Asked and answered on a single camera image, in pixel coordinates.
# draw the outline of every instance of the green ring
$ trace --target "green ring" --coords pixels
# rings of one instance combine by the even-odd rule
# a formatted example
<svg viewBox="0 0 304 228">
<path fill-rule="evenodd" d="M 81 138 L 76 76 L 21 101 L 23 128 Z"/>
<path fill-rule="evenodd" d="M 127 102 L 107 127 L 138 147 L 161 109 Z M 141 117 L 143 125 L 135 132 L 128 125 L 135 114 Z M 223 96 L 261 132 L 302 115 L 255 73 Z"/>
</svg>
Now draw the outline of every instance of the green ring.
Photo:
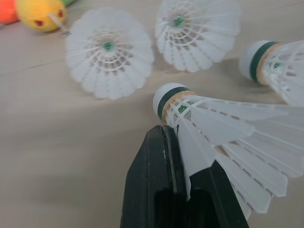
<svg viewBox="0 0 304 228">
<path fill-rule="evenodd" d="M 161 121 L 162 120 L 162 110 L 164 108 L 164 106 L 166 105 L 167 101 L 169 101 L 174 95 L 183 92 L 183 91 L 191 91 L 186 87 L 176 87 L 170 91 L 168 91 L 164 96 L 162 96 L 161 101 L 158 104 L 158 108 L 157 108 L 157 115 L 160 118 Z"/>
<path fill-rule="evenodd" d="M 252 79 L 252 81 L 259 83 L 257 79 L 257 66 L 259 61 L 261 60 L 262 56 L 264 55 L 264 53 L 273 45 L 278 44 L 279 42 L 274 42 L 274 41 L 270 41 L 268 43 L 265 43 L 264 45 L 262 45 L 254 54 L 251 63 L 250 63 L 250 77 Z"/>
</svg>

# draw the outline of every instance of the shuttlecock center hole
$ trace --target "shuttlecock center hole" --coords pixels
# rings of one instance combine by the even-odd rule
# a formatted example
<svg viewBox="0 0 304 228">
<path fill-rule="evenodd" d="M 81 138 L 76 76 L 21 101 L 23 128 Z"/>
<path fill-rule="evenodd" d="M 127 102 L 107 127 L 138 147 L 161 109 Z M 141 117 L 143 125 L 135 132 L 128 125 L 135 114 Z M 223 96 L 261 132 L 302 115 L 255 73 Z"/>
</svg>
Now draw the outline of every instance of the shuttlecock center hole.
<svg viewBox="0 0 304 228">
<path fill-rule="evenodd" d="M 173 17 L 172 25 L 176 29 L 180 29 L 185 26 L 185 17 L 183 15 L 176 15 Z"/>
<path fill-rule="evenodd" d="M 101 48 L 104 52 L 109 53 L 115 50 L 116 45 L 112 40 L 104 40 L 101 44 Z"/>
</svg>

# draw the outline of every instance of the table surface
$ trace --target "table surface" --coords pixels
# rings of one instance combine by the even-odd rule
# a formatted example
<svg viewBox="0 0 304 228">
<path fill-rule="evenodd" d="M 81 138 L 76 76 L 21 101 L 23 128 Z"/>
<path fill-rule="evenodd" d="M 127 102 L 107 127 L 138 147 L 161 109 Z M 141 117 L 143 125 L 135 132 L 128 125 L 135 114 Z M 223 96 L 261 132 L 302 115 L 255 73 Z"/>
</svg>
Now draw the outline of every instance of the table surface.
<svg viewBox="0 0 304 228">
<path fill-rule="evenodd" d="M 132 13 L 153 35 L 160 0 L 79 0 L 67 26 L 89 9 L 112 6 Z M 240 0 L 243 16 L 235 47 L 223 62 L 194 74 L 178 72 L 154 48 L 153 73 L 131 97 L 97 100 L 83 92 L 64 62 L 60 31 L 38 33 L 21 23 L 0 30 L 1 228 L 117 228 L 125 176 L 146 132 L 161 124 L 155 90 L 177 82 L 202 96 L 283 103 L 270 89 L 243 78 L 238 56 L 261 39 L 304 37 L 303 0 Z M 290 179 L 287 196 L 251 228 L 304 227 L 304 178 Z"/>
</svg>

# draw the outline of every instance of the badminton shuttlecock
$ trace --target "badminton shuttlecock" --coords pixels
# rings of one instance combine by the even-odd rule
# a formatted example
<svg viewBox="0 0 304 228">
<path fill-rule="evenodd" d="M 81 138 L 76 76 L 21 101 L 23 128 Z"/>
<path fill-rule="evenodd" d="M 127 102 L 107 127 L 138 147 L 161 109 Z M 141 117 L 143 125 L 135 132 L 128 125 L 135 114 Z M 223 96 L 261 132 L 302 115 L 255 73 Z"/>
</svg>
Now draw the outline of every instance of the badminton shuttlecock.
<svg viewBox="0 0 304 228">
<path fill-rule="evenodd" d="M 304 40 L 258 41 L 239 60 L 243 76 L 272 88 L 289 105 L 304 106 Z"/>
<path fill-rule="evenodd" d="M 155 29 L 158 50 L 177 70 L 208 69 L 233 48 L 239 17 L 234 0 L 164 0 Z"/>
<path fill-rule="evenodd" d="M 175 83 L 155 93 L 153 108 L 178 136 L 188 194 L 189 177 L 217 160 L 248 218 L 303 175 L 303 108 L 202 97 Z"/>
<path fill-rule="evenodd" d="M 91 10 L 70 32 L 66 58 L 72 77 L 97 98 L 130 96 L 151 74 L 151 40 L 129 13 Z"/>
</svg>

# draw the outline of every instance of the shuttlecock cork base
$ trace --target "shuttlecock cork base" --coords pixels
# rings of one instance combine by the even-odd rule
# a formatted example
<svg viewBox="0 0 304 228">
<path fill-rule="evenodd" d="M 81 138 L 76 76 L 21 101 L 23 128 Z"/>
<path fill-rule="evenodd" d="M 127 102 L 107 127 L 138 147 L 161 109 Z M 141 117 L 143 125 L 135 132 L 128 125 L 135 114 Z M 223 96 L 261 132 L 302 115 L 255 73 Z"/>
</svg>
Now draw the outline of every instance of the shuttlecock cork base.
<svg viewBox="0 0 304 228">
<path fill-rule="evenodd" d="M 175 99 L 180 98 L 183 95 L 196 95 L 196 93 L 189 90 L 182 84 L 168 83 L 160 87 L 155 93 L 153 99 L 153 109 L 155 114 L 166 124 L 166 110 Z M 183 108 L 179 107 L 179 112 L 183 112 Z"/>
<path fill-rule="evenodd" d="M 239 69 L 242 75 L 260 85 L 267 86 L 268 82 L 265 80 L 262 71 L 264 61 L 272 51 L 281 45 L 283 43 L 268 40 L 253 43 L 243 52 L 239 60 Z M 275 70 L 279 67 L 279 64 L 274 63 L 269 67 Z"/>
</svg>

